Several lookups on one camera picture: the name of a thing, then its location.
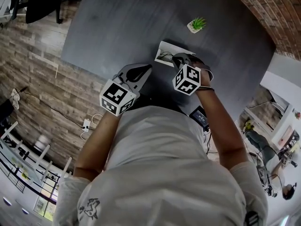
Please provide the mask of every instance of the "wall outlet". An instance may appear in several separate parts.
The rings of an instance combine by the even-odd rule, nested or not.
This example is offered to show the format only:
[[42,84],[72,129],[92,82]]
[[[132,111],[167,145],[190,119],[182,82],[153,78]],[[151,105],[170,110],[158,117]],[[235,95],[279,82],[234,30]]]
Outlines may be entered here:
[[88,132],[90,128],[91,121],[89,119],[84,120],[83,131]]

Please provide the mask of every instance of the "dark gray table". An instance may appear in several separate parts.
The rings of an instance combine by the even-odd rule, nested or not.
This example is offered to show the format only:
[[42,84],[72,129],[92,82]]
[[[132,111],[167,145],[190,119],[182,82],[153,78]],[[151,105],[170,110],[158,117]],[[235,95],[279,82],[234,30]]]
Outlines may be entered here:
[[[207,26],[192,34],[186,25],[198,16]],[[162,40],[195,52],[211,66],[212,86],[235,120],[275,51],[265,29],[240,0],[83,0],[62,59],[106,79],[124,65],[151,63],[153,73],[143,93],[173,99],[189,113],[199,101],[175,92],[174,68],[154,62]]]

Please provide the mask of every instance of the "person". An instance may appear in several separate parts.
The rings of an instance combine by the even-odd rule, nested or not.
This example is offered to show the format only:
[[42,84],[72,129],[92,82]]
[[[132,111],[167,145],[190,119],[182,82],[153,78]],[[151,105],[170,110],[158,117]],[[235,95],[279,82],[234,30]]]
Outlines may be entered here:
[[270,147],[264,136],[254,131],[251,120],[246,121],[243,131],[249,142],[261,152],[262,161],[269,172],[268,177],[273,190],[275,192],[282,191],[282,196],[285,200],[291,199],[295,189],[291,184],[285,185],[284,165],[275,150]]
[[[201,85],[210,87],[207,71]],[[53,225],[265,225],[267,199],[238,129],[213,90],[196,95],[220,164],[183,113],[153,105],[119,117],[106,112],[73,177],[59,184]]]

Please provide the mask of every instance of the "wood plank wall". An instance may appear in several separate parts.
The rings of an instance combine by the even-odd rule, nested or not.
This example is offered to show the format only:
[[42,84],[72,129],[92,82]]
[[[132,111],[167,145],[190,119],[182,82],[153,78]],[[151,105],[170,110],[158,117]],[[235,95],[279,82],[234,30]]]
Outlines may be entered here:
[[64,167],[69,156],[73,157],[70,170],[84,145],[79,137],[83,131],[41,100],[79,125],[95,113],[104,113],[99,106],[104,79],[60,59],[78,6],[79,2],[62,5],[63,24],[55,23],[55,13],[33,24],[26,24],[20,16],[0,30],[0,103],[13,88],[28,86],[28,92],[40,99],[22,93],[20,109],[12,113],[11,120],[19,121],[16,130],[30,145],[40,135],[50,138],[48,156],[58,166]]

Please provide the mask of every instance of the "white box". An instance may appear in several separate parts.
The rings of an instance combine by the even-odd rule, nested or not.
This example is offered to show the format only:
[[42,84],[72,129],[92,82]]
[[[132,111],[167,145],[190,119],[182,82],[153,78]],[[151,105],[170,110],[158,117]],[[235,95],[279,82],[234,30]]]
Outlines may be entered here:
[[201,70],[184,64],[177,75],[173,78],[173,85],[176,91],[190,96],[201,85]]
[[108,80],[99,95],[100,106],[119,116],[133,105],[136,96],[116,82]]
[[155,57],[155,61],[159,62],[159,63],[162,63],[162,64],[165,64],[165,65],[168,65],[168,66],[171,66],[171,67],[174,67],[174,64],[172,62],[169,62],[169,60],[172,58],[170,55],[166,55],[162,59],[160,59],[160,57],[162,57],[161,54],[164,53],[164,52],[169,52],[172,55],[179,54],[179,53],[186,53],[186,54],[190,54],[190,55],[195,54],[191,51],[185,50],[185,49],[180,48],[178,46],[175,46],[173,44],[161,41],[160,44],[159,44],[159,49],[158,49],[156,57]]

